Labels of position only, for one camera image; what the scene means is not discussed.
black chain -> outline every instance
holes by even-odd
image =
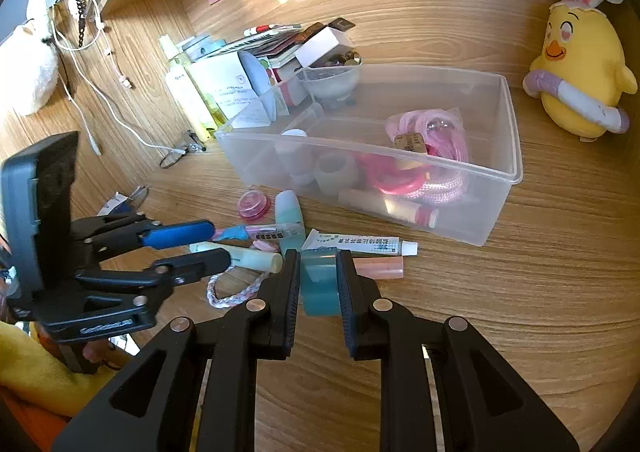
[[[84,42],[84,28],[86,25],[86,0],[75,0],[78,5],[78,13],[80,18],[78,20],[78,48],[82,47]]]

chick plush toy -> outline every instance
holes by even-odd
[[[557,125],[584,141],[607,130],[626,132],[628,117],[616,106],[622,92],[638,91],[613,25],[596,9],[601,2],[561,0],[551,6],[542,54],[522,82],[529,96],[542,98]]]

earphone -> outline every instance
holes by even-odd
[[[158,148],[158,149],[162,149],[162,150],[168,150],[171,153],[178,153],[181,155],[186,154],[186,152],[184,150],[178,149],[178,148],[170,148],[170,147],[166,147],[163,145],[153,145],[151,143],[147,143],[146,141],[144,141],[140,135],[138,134],[138,132],[136,132],[132,127],[130,127],[129,125],[127,125],[126,123],[124,123],[124,121],[122,121],[120,118],[118,118],[118,116],[116,115],[116,112],[113,108],[113,105],[111,104],[111,102],[109,101],[109,99],[104,95],[104,93],[102,91],[100,91],[100,89],[98,87],[96,87],[94,85],[94,83],[89,80],[85,75],[84,72],[82,72],[82,70],[80,69],[80,66],[78,64],[78,59],[76,58],[76,52],[78,51],[84,51],[85,49],[88,49],[89,47],[93,46],[94,44],[96,44],[96,42],[98,41],[98,38],[100,37],[100,35],[104,36],[106,42],[107,42],[107,49],[105,49],[103,51],[103,53],[105,54],[105,56],[108,57],[108,59],[111,61],[111,66],[113,67],[114,72],[117,74],[118,76],[118,81],[122,84],[122,86],[124,86],[125,88],[132,88],[131,82],[129,81],[129,79],[120,71],[120,68],[118,67],[118,64],[116,63],[114,57],[113,57],[113,50],[111,48],[111,43],[109,41],[109,37],[107,36],[107,34],[104,32],[104,28],[106,27],[106,24],[102,21],[102,18],[100,16],[100,8],[98,6],[98,3],[96,0],[91,0],[91,2],[94,4],[94,13],[95,13],[95,25],[97,28],[97,33],[95,34],[95,37],[93,38],[93,40],[81,47],[81,48],[73,48],[71,47],[71,43],[69,42],[69,40],[66,39],[65,35],[63,35],[60,31],[58,31],[56,29],[56,23],[55,23],[55,6],[53,6],[53,13],[52,13],[52,18],[50,20],[50,24],[51,24],[51,30],[53,32],[53,39],[56,43],[56,45],[63,51],[67,51],[70,56],[71,59],[73,60],[74,65],[76,66],[76,71],[78,72],[79,76],[94,90],[94,92],[100,97],[102,98],[102,100],[105,102],[105,104],[107,105],[107,107],[109,108],[109,111],[111,112],[111,116],[113,116],[114,120],[116,121],[116,123],[118,125],[120,125],[121,127],[125,128],[126,130],[128,130],[130,133],[132,133],[133,136],[135,136],[135,138],[142,143],[142,145],[147,146],[149,148]],[[58,38],[60,38],[61,40],[64,40],[65,42],[65,46],[63,46]],[[63,82],[63,86],[65,88],[65,92],[66,95],[68,97],[68,99],[71,101],[71,103],[73,103],[73,105],[76,107],[76,109],[78,109],[78,111],[80,112],[80,116],[82,118],[82,123],[84,124],[84,128],[86,130],[87,136],[89,138],[89,142],[91,143],[92,149],[94,150],[96,155],[102,155],[102,151],[100,150],[100,147],[98,146],[97,142],[94,139],[94,136],[91,134],[91,131],[89,129],[89,126],[87,124],[87,121],[84,117],[84,114],[82,113],[82,110],[80,109],[80,106],[76,103],[76,101],[74,100],[74,98],[71,96],[71,93],[69,92],[69,89],[66,86],[66,83]]]

white plush toy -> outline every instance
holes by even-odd
[[[58,81],[47,0],[29,0],[27,23],[0,46],[0,106],[26,116],[46,105]]]

plush toy eye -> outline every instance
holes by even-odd
[[[560,36],[563,42],[568,42],[571,39],[571,35],[574,33],[574,26],[571,22],[562,22],[560,26]]]

